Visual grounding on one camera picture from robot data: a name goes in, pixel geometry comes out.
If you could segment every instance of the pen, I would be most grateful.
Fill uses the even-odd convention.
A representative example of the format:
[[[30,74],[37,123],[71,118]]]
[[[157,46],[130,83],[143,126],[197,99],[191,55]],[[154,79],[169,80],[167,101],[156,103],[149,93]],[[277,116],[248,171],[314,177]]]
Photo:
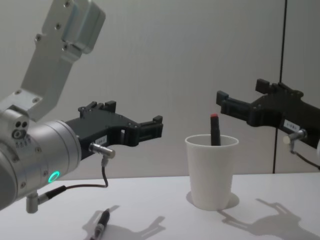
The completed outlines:
[[[211,146],[220,146],[220,129],[219,129],[219,117],[214,113],[210,116],[211,126]]]
[[[92,237],[90,238],[90,240],[100,240],[106,227],[107,227],[107,223],[110,219],[110,211],[109,209],[105,210],[101,217],[100,220],[98,222],[98,224],[96,225],[95,229],[94,229],[94,233],[92,235]]]

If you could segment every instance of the black marker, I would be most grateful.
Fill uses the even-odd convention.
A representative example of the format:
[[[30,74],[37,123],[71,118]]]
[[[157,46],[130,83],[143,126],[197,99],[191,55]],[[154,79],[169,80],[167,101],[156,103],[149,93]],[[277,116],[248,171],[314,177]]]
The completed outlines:
[[[214,113],[210,116],[211,126],[211,146],[220,146],[220,129],[219,129],[219,117]]]
[[[94,229],[94,234],[90,238],[90,240],[100,240],[101,239],[102,234],[104,233],[104,231],[107,227],[107,223],[108,223],[109,219],[110,219],[110,211],[109,211],[109,209],[107,209],[102,213],[100,220]]]

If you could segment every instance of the white paper cup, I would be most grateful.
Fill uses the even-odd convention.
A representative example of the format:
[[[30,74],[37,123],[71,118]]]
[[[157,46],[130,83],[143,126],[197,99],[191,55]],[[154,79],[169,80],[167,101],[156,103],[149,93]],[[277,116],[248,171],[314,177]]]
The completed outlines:
[[[193,204],[203,210],[223,210],[231,196],[234,150],[239,140],[220,138],[221,146],[211,146],[210,134],[185,139]]]

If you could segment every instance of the white table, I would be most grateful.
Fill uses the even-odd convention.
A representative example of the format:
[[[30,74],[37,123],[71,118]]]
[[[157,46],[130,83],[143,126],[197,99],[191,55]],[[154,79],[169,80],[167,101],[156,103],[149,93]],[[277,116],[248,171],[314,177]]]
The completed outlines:
[[[84,183],[103,181],[58,181],[40,193]],[[0,212],[0,239],[88,240],[100,211],[119,206],[103,240],[320,240],[320,173],[235,175],[232,192],[239,203],[222,212],[188,202],[188,177],[111,179],[109,184],[67,190],[33,215],[25,212],[24,199],[16,202]],[[231,205],[236,203],[233,196]]]

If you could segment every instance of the white wall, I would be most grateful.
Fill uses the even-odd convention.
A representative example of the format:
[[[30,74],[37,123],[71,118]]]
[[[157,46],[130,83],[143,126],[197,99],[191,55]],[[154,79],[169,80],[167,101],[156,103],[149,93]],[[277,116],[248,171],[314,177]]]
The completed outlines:
[[[320,1],[288,0],[282,82],[304,93],[302,100],[320,108]],[[276,172],[318,172],[319,170],[289,153],[279,132]],[[316,150],[302,142],[295,149],[308,160],[320,164]]]
[[[277,82],[283,0],[96,0],[106,21],[96,48],[75,63],[61,99],[44,121],[78,117],[91,101],[117,101],[137,122],[164,118],[163,137],[115,146],[109,177],[188,174],[184,139],[209,132],[216,92],[252,102],[256,79]],[[16,90],[50,7],[49,0],[0,3],[0,96]],[[237,173],[271,173],[275,131],[225,115],[221,133],[239,138]],[[100,178],[100,157],[67,179]]]

